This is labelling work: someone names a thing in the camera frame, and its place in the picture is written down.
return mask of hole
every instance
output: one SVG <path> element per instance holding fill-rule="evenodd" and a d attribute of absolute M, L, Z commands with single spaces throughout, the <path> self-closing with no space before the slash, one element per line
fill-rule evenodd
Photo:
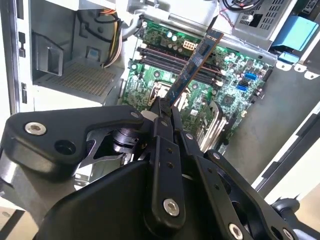
<path fill-rule="evenodd" d="M 25 83 L 21 83 L 21 98 L 22 103 L 27 104 L 28 103 L 28 97 L 27 97 L 27 85 Z"/>
<path fill-rule="evenodd" d="M 276 229 L 274 226 L 271 227 L 271 231 L 273 232 L 273 234 L 276 236 L 277 239 L 284 240 L 284 237 L 281 235 L 278 229 Z"/>
<path fill-rule="evenodd" d="M 166 166 L 168 167 L 168 168 L 170 168 L 170 169 L 173 169 L 175 166 L 171 163 L 171 162 L 167 162 L 166 163 Z"/>
<path fill-rule="evenodd" d="M 59 140 L 54 144 L 55 150 L 63 155 L 72 155 L 76 152 L 76 146 L 69 140 Z"/>
<path fill-rule="evenodd" d="M 170 208 L 170 210 L 173 212 L 173 211 L 175 211 L 176 210 L 176 207 L 175 207 L 175 205 L 173 204 L 173 203 L 168 203 L 168 208 Z"/>
<path fill-rule="evenodd" d="M 41 127 L 39 127 L 38 125 L 31 125 L 30 127 L 32 130 L 34 131 L 40 131 L 41 130 Z"/>
<path fill-rule="evenodd" d="M 97 31 L 98 33 L 102 34 L 104 32 L 104 28 L 102 26 L 99 26 Z"/>
<path fill-rule="evenodd" d="M 9 213 L 7 213 L 6 211 L 3 211 L 3 212 L 2 212 L 2 215 L 5 216 L 5 217 L 7 217 L 7 218 L 10 218 L 10 217 L 11 217 L 11 215 L 10 215 Z"/>
<path fill-rule="evenodd" d="M 16 0 L 16 17 L 18 19 L 24 19 L 24 1 Z"/>
<path fill-rule="evenodd" d="M 250 22 L 249 26 L 254 28 L 258 27 L 262 17 L 263 17 L 263 14 L 253 15 L 253 20 Z"/>

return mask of screw head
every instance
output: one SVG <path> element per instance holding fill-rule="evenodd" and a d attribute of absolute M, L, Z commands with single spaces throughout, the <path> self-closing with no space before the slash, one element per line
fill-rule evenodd
<path fill-rule="evenodd" d="M 24 130 L 28 134 L 41 136 L 47 132 L 47 128 L 45 125 L 39 123 L 39 122 L 29 122 L 24 126 Z"/>
<path fill-rule="evenodd" d="M 292 234 L 287 229 L 284 228 L 283 232 L 288 237 L 288 239 L 295 240 L 294 237 L 292 236 Z"/>
<path fill-rule="evenodd" d="M 131 112 L 131 115 L 137 119 L 139 118 L 139 115 L 134 111 Z"/>
<path fill-rule="evenodd" d="M 244 239 L 244 235 L 242 234 L 240 228 L 237 225 L 230 223 L 229 230 L 230 230 L 230 233 L 232 234 L 232 236 L 234 236 L 234 238 L 236 240 L 243 240 Z"/>
<path fill-rule="evenodd" d="M 162 125 L 168 127 L 168 123 L 166 123 L 165 121 L 161 121 Z"/>
<path fill-rule="evenodd" d="M 194 139 L 194 137 L 193 137 L 190 133 L 187 133 L 187 134 L 186 134 L 186 137 L 187 137 L 188 139 L 190 139 L 190 140 Z"/>
<path fill-rule="evenodd" d="M 167 214 L 172 217 L 177 217 L 179 215 L 179 206 L 178 204 L 171 198 L 168 198 L 163 201 L 163 207 Z"/>
<path fill-rule="evenodd" d="M 218 153 L 215 153 L 215 152 L 214 152 L 214 153 L 213 153 L 213 156 L 214 156 L 216 159 L 218 159 L 218 160 L 220 159 L 220 156 L 219 156 Z"/>

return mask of silver metal panel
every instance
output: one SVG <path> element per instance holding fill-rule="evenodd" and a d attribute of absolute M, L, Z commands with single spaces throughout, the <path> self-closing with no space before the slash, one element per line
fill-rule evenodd
<path fill-rule="evenodd" d="M 45 0 L 31 1 L 31 28 L 34 32 L 46 36 L 63 48 L 63 60 L 71 60 L 75 12 Z M 42 77 L 45 72 L 32 69 L 33 80 Z"/>
<path fill-rule="evenodd" d="M 260 6 L 239 15 L 232 34 L 268 50 L 296 2 L 297 0 L 265 0 Z M 253 15 L 254 20 L 245 21 L 247 15 Z M 260 20 L 255 23 L 255 19 L 259 17 Z"/>
<path fill-rule="evenodd" d="M 74 11 L 84 10 L 84 9 L 101 9 L 102 5 L 105 7 L 112 7 L 113 0 L 109 3 L 109 1 L 96 1 L 96 0 L 46 0 L 47 2 L 51 2 L 53 4 L 62 6 L 66 9 L 71 9 Z"/>
<path fill-rule="evenodd" d="M 104 104 L 123 72 L 122 68 L 103 69 L 95 61 L 80 58 L 67 63 L 62 76 L 46 74 L 34 84 Z"/>
<path fill-rule="evenodd" d="M 80 11 L 82 19 L 88 27 L 95 33 L 99 34 L 100 36 L 104 37 L 105 39 L 111 40 L 114 34 L 114 25 L 113 24 L 103 24 L 97 23 L 94 21 L 93 16 L 95 15 L 95 11 Z M 113 20 L 111 16 L 104 17 L 100 21 L 110 21 Z M 79 19 L 75 18 L 74 24 L 74 39 L 73 39 L 73 51 L 72 57 L 73 58 L 86 58 L 88 56 L 88 52 L 90 49 L 93 49 L 98 52 L 97 56 L 97 63 L 104 63 L 107 59 L 107 54 L 109 50 L 110 44 L 104 42 L 95 36 L 88 33 L 84 26 L 80 24 Z"/>

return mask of wire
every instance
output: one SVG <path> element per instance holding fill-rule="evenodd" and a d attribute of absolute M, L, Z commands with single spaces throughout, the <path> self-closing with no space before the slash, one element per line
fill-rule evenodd
<path fill-rule="evenodd" d="M 248 10 L 251 10 L 255 7 L 258 7 L 260 4 L 262 4 L 264 0 L 243 0 L 242 2 L 239 2 L 239 0 L 233 0 L 232 5 L 228 3 L 228 0 L 222 0 L 222 3 L 231 12 L 235 13 L 244 13 Z"/>
<path fill-rule="evenodd" d="M 113 41 L 112 41 L 112 46 L 111 46 L 111 55 L 113 54 L 114 49 L 115 49 L 117 30 L 118 30 L 118 23 L 115 22 L 115 23 L 114 23 Z"/>
<path fill-rule="evenodd" d="M 110 21 L 100 21 L 96 17 L 93 19 L 96 23 L 98 24 L 113 24 L 115 22 L 121 21 L 120 18 L 117 17 L 117 15 L 110 13 L 110 15 L 114 18 L 113 20 Z"/>
<path fill-rule="evenodd" d="M 104 41 L 104 42 L 106 42 L 106 43 L 109 43 L 109 44 L 112 42 L 112 40 L 106 39 L 106 38 L 104 38 L 103 36 L 101 36 L 101 35 L 97 34 L 96 32 L 92 31 L 92 30 L 88 27 L 88 24 L 87 24 L 86 22 L 84 22 L 84 20 L 83 20 L 83 18 L 82 18 L 82 16 L 81 16 L 81 14 L 80 14 L 79 11 L 76 11 L 76 16 L 78 17 L 80 24 L 84 24 L 84 29 L 85 29 L 88 33 L 90 33 L 92 36 L 96 37 L 97 39 L 100 39 L 101 41 Z"/>
<path fill-rule="evenodd" d="M 219 15 L 220 15 L 221 17 L 223 17 L 223 18 L 229 23 L 229 25 L 230 25 L 232 28 L 235 27 L 235 25 L 232 23 L 232 21 L 230 20 L 230 18 L 229 18 L 228 16 L 223 15 L 221 12 L 219 12 Z"/>
<path fill-rule="evenodd" d="M 121 54 L 122 45 L 123 45 L 122 31 L 121 31 L 122 23 L 123 23 L 122 21 L 119 23 L 117 30 L 113 35 L 113 39 L 116 39 L 117 51 L 111 52 L 110 51 L 111 48 L 109 48 L 108 58 L 105 61 L 105 63 L 101 65 L 102 68 L 107 68 L 111 66 L 119 58 Z"/>

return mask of yellow wire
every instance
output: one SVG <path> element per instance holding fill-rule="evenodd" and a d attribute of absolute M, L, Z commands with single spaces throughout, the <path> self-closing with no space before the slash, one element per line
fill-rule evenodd
<path fill-rule="evenodd" d="M 114 34 L 113 34 L 113 41 L 112 41 L 110 56 L 112 56 L 112 54 L 114 53 L 114 49 L 115 49 L 115 45 L 116 45 L 115 43 L 116 43 L 117 27 L 118 27 L 118 22 L 115 21 L 114 22 Z"/>

